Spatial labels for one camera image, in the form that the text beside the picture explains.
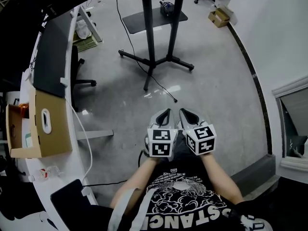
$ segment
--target curved desk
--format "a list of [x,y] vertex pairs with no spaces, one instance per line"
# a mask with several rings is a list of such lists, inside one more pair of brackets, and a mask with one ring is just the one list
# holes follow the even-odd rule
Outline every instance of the curved desk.
[[[65,97],[68,101],[71,101],[71,90],[70,90],[71,53],[73,45],[73,35],[75,31],[75,24],[77,21],[79,8],[80,6],[77,6],[71,11],[72,20],[71,20],[68,44],[66,50],[65,76],[61,81],[61,83],[64,83],[66,86]],[[20,103],[29,102],[28,92],[30,88],[33,87],[28,81],[25,81],[25,74],[23,74],[21,89],[20,89]],[[75,132],[73,123],[74,114],[69,104],[67,102],[65,102],[65,104],[66,104],[65,107],[67,115],[67,124],[68,124],[72,151],[69,153],[58,154],[49,157],[26,159],[26,164],[30,174],[33,174],[35,170],[38,170],[40,168],[46,168],[48,166],[57,166],[60,169],[60,171],[63,172],[63,174],[61,174],[59,177],[48,179],[45,182],[36,182],[36,181],[33,182],[37,194],[46,212],[48,213],[50,219],[54,222],[58,230],[68,230],[68,228],[63,223],[61,217],[58,215],[56,209],[54,208],[50,200],[50,195],[76,179],[82,180],[85,174],[85,169],[81,161],[79,146],[77,143],[76,135],[78,134],[78,132]],[[30,124],[28,119],[23,119],[22,123],[23,147],[26,147],[25,135],[29,132],[29,130],[30,130]],[[92,138],[103,136],[104,131],[101,131],[101,133],[100,131],[96,131],[95,133],[96,136],[91,136]],[[88,195],[88,199],[92,205],[97,205],[96,199],[92,192],[90,195]]]

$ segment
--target black device on mat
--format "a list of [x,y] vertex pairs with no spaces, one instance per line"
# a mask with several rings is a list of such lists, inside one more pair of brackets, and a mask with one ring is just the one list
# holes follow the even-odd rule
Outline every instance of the black device on mat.
[[171,2],[160,1],[160,13],[165,17],[171,17],[174,11],[174,4]]

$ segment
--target black pole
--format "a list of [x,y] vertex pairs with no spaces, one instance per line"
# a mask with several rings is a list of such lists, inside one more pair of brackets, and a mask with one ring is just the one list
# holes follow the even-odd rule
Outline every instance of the black pole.
[[153,34],[153,15],[152,0],[142,0],[146,37],[148,40],[150,68],[155,68],[154,34]]
[[174,11],[173,11],[173,22],[171,26],[171,33],[170,33],[170,41],[169,41],[169,48],[167,58],[170,60],[172,58],[175,39],[177,37],[179,21],[180,21],[180,14],[182,10],[183,0],[175,0],[174,2]]

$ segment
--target small cardboard box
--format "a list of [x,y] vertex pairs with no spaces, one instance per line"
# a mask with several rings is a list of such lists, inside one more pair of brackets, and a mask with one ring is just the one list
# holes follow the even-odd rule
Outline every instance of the small cardboard box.
[[6,107],[7,140],[11,157],[41,158],[72,150],[65,99],[32,88],[29,92],[29,128],[22,134],[20,108]]
[[221,21],[229,21],[230,20],[230,17],[220,8],[216,9],[215,16],[218,17]]
[[218,15],[215,15],[215,11],[210,12],[210,14],[208,15],[208,18],[215,24],[215,26],[219,27],[223,27],[226,26],[229,21],[222,21]]

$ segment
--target concrete floor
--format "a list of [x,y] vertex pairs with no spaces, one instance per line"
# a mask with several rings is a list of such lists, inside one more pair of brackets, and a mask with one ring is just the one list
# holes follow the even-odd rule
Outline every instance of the concrete floor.
[[[116,10],[116,0],[88,1],[92,20],[103,42],[81,52],[86,60],[79,79],[95,79],[96,87],[76,86],[74,96],[80,119],[88,130],[113,129],[110,138],[91,139],[93,167],[90,184],[128,179],[137,169],[138,155],[150,117],[171,108],[175,119],[187,107],[202,113],[213,124],[217,135],[215,158],[229,175],[251,165],[267,153],[261,105],[245,59],[227,27],[217,28],[207,17],[213,11],[210,0],[184,0],[182,10],[188,21],[179,25],[174,55],[195,65],[189,72],[173,63],[154,70],[154,77],[178,103],[151,80],[143,90],[145,74],[135,61],[121,58],[119,49],[132,48]],[[159,7],[160,0],[152,0]],[[141,0],[118,0],[122,17],[141,12]],[[167,53],[170,26],[154,30],[156,59]],[[136,55],[148,58],[146,33],[130,35]],[[85,141],[80,143],[85,168],[90,154]],[[120,185],[93,187],[100,205],[108,205]]]

